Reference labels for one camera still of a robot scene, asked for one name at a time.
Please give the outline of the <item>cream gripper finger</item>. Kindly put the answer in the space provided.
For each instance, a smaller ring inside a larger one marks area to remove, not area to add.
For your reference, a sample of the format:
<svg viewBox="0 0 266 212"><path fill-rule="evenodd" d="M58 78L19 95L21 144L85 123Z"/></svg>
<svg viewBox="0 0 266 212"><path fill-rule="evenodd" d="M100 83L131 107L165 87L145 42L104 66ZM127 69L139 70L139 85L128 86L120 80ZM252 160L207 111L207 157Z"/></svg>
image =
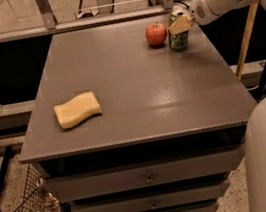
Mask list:
<svg viewBox="0 0 266 212"><path fill-rule="evenodd" d="M185 6L180 6L180 5L176 5L173 7L173 9L171 10L171 14L172 15L186 15L189 13L189 9Z"/></svg>
<svg viewBox="0 0 266 212"><path fill-rule="evenodd" d="M178 35L184 31L190 30L193 26L194 19L189 15L182 15L177 17L177 19L169 26L169 32L173 35Z"/></svg>

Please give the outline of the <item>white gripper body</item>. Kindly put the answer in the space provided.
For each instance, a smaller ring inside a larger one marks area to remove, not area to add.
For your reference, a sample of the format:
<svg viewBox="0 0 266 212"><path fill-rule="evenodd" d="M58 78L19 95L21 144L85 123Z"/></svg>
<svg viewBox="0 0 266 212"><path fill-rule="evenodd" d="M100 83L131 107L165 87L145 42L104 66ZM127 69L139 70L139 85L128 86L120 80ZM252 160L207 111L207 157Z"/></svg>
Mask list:
<svg viewBox="0 0 266 212"><path fill-rule="evenodd" d="M207 0L192 0L189 7L194 22L198 25L208 25L218 19L218 16L207 5Z"/></svg>

